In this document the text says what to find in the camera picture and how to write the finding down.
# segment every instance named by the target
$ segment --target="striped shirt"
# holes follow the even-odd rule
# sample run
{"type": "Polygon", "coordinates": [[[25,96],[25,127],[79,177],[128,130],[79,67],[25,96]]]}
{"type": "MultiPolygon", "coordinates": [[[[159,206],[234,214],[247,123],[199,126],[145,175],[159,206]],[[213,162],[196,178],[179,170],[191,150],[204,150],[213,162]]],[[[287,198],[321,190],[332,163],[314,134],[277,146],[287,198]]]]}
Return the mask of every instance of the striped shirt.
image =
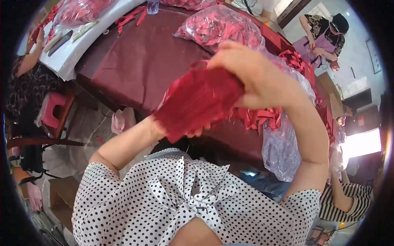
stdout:
{"type": "Polygon", "coordinates": [[[356,222],[366,213],[371,204],[370,194],[372,187],[358,184],[342,184],[345,196],[353,198],[353,205],[348,213],[334,206],[333,190],[331,185],[326,186],[320,197],[319,217],[323,220],[337,222],[356,222]]]}

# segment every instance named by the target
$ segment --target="polka dot blouse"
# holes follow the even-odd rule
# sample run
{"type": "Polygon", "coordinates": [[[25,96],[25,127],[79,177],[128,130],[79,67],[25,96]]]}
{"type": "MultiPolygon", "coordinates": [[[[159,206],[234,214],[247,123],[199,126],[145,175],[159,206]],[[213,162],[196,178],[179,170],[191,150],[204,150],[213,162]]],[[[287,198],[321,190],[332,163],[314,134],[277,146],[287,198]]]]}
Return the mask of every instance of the polka dot blouse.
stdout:
{"type": "Polygon", "coordinates": [[[149,155],[123,180],[92,163],[75,198],[74,237],[80,246],[166,246],[199,217],[223,244],[304,245],[319,212],[319,191],[277,204],[228,168],[174,148],[149,155]]]}

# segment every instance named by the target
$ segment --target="stool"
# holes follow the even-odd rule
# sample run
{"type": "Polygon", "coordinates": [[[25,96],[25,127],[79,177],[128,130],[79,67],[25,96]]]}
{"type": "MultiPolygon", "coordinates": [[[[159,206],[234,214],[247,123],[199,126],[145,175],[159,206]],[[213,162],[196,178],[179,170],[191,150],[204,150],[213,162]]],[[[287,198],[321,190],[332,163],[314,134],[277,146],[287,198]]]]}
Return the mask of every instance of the stool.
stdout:
{"type": "Polygon", "coordinates": [[[50,126],[52,128],[57,128],[59,126],[59,119],[57,119],[53,115],[53,111],[55,109],[55,106],[64,106],[67,101],[66,96],[57,93],[57,92],[49,92],[48,93],[48,100],[43,107],[45,108],[43,115],[42,115],[42,122],[50,126]]]}

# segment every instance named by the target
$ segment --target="plastic water bottle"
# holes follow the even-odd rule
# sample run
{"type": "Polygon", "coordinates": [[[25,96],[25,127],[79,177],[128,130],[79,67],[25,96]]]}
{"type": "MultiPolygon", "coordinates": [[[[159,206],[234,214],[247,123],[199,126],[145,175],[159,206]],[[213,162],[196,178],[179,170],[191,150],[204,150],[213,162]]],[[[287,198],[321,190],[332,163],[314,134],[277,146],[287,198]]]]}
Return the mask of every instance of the plastic water bottle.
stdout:
{"type": "Polygon", "coordinates": [[[159,0],[148,0],[147,4],[148,15],[155,15],[159,12],[159,0]]]}

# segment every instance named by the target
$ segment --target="black cap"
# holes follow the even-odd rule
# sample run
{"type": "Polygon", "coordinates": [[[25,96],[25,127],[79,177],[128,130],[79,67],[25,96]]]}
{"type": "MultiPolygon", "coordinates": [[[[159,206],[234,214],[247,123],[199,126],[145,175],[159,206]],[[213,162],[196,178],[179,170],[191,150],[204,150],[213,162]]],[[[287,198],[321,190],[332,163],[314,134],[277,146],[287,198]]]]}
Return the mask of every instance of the black cap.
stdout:
{"type": "Polygon", "coordinates": [[[344,34],[348,32],[349,23],[342,14],[334,15],[333,23],[336,25],[339,32],[344,34]]]}

